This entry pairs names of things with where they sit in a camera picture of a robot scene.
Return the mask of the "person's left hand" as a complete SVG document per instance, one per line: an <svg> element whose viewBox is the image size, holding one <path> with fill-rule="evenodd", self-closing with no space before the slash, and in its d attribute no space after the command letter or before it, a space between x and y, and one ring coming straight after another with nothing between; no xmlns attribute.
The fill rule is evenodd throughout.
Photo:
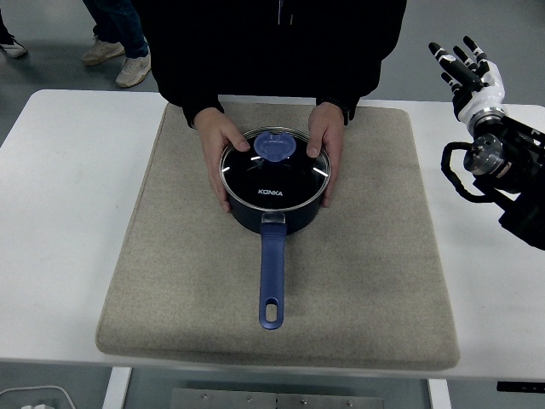
<svg viewBox="0 0 545 409"><path fill-rule="evenodd" d="M330 102L320 103L309 116L308 129L307 156L316 158L324 150L330 160L330 180L322 198L323 207L328 207L341 168L344 142L342 110Z"/></svg>

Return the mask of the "person's right hand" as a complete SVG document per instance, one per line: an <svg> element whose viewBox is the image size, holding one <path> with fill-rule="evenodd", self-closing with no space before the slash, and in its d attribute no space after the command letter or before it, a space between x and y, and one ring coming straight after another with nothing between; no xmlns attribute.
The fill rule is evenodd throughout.
<svg viewBox="0 0 545 409"><path fill-rule="evenodd" d="M195 116L194 128L200 137L210 187L221 208L225 212L229 212L231 207L227 199L227 191L221 180L221 157L229 144L239 152L248 151L250 145L236 124L226 114L214 107L205 108Z"/></svg>

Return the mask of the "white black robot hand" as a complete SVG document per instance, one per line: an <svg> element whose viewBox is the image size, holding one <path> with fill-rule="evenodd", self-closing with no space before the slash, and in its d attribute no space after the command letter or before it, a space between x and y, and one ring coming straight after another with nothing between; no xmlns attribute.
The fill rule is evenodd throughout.
<svg viewBox="0 0 545 409"><path fill-rule="evenodd" d="M460 47L450 54L439 44L431 42L428 49L443 69L441 78L449 85L456 119L470 128L471 120L481 112L504 114L505 89L497 65L472 38L462 40L472 56Z"/></svg>

